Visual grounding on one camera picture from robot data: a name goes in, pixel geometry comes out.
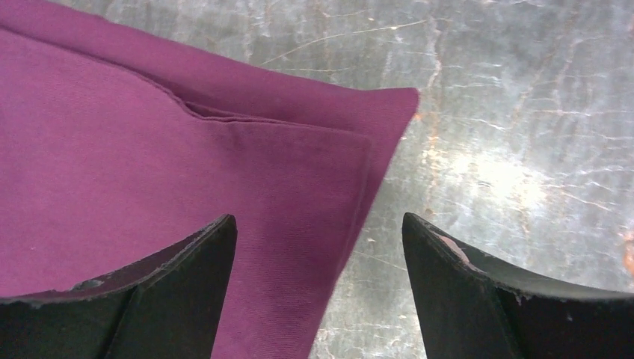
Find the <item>maroon fabric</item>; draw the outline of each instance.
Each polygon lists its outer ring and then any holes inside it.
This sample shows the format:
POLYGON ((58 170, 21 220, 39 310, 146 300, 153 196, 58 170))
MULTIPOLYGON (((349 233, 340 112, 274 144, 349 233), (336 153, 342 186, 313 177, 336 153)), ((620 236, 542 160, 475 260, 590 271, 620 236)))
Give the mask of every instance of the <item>maroon fabric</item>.
POLYGON ((0 295, 69 289, 230 213, 213 357, 305 358, 416 103, 2 0, 0 295))

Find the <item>folded cloth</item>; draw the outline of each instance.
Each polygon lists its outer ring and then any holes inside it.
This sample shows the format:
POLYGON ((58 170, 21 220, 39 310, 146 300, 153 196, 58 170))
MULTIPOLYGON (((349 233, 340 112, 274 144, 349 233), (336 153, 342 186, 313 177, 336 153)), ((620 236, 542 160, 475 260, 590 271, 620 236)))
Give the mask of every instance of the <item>folded cloth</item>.
POLYGON ((416 104, 2 0, 0 295, 69 289, 230 213, 212 356, 305 358, 416 104))

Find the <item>fabric fold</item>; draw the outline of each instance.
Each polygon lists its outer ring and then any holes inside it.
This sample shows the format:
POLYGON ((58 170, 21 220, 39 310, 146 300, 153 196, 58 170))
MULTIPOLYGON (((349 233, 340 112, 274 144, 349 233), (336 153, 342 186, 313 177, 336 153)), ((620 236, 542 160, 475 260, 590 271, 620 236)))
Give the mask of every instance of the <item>fabric fold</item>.
POLYGON ((241 64, 41 0, 0 4, 0 295, 69 289, 224 213, 214 358, 305 358, 414 89, 241 64))

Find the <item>tabletop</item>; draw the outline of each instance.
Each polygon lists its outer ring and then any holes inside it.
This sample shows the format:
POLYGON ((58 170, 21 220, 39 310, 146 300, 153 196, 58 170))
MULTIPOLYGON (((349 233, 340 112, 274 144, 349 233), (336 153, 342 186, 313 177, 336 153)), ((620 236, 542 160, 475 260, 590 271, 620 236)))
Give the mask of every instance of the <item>tabletop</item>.
POLYGON ((270 70, 418 88, 312 358, 425 358, 405 212, 537 273, 634 292, 634 1, 57 2, 270 70))

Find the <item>marble surface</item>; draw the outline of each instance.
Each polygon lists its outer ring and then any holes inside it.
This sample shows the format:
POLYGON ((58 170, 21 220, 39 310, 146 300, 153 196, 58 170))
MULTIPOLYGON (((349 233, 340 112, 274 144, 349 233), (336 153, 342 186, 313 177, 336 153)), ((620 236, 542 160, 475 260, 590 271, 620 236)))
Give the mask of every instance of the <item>marble surface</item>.
POLYGON ((532 271, 634 291, 634 1, 58 1, 284 73, 420 90, 312 358, 425 358, 406 211, 532 271))

